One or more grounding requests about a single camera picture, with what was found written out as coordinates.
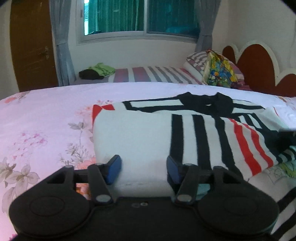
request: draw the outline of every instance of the door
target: door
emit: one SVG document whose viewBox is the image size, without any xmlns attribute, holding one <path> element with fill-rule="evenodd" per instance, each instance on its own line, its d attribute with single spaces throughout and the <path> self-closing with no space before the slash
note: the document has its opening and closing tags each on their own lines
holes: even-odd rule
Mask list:
<svg viewBox="0 0 296 241">
<path fill-rule="evenodd" d="M 49 0 L 13 0 L 12 62 L 20 92 L 57 87 Z"/>
</svg>

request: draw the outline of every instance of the headboard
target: headboard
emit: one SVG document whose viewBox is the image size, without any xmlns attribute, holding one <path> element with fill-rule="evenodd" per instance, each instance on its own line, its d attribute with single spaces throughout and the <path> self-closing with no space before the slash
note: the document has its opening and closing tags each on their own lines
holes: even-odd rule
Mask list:
<svg viewBox="0 0 296 241">
<path fill-rule="evenodd" d="M 253 91 L 296 96 L 296 69 L 280 73 L 275 54 L 266 44 L 251 41 L 241 51 L 231 44 L 223 49 L 223 55 L 236 64 Z"/>
</svg>

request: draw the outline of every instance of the folded green clothing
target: folded green clothing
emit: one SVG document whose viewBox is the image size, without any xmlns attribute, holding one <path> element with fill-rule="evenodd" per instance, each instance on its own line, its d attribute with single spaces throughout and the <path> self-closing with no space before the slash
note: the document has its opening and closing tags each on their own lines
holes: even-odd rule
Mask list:
<svg viewBox="0 0 296 241">
<path fill-rule="evenodd" d="M 100 76 L 104 77 L 115 73 L 115 69 L 113 67 L 104 65 L 103 63 L 98 63 L 95 66 L 89 67 L 89 69 L 96 71 Z"/>
</svg>

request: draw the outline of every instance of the window frame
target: window frame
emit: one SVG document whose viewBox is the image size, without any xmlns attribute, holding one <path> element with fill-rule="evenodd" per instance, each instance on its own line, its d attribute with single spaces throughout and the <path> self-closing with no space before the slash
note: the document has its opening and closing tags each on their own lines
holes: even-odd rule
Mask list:
<svg viewBox="0 0 296 241">
<path fill-rule="evenodd" d="M 173 33 L 156 33 L 147 32 L 148 22 L 148 1 L 144 0 L 144 31 L 120 31 L 110 33 L 99 33 L 84 35 L 84 0 L 76 0 L 76 36 L 77 44 L 83 44 L 86 42 L 100 42 L 100 41 L 112 41 L 122 39 L 161 39 L 171 41 L 181 41 L 196 43 L 197 39 L 193 37 L 175 35 Z"/>
</svg>

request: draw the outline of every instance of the window pane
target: window pane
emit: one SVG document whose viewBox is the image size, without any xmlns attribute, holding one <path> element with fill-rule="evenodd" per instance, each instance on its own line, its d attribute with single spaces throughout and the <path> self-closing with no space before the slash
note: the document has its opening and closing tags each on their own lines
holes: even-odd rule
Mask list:
<svg viewBox="0 0 296 241">
<path fill-rule="evenodd" d="M 195 0 L 149 0 L 148 32 L 198 38 Z"/>
<path fill-rule="evenodd" d="M 85 35 L 144 29 L 144 0 L 84 0 L 84 2 Z"/>
</svg>

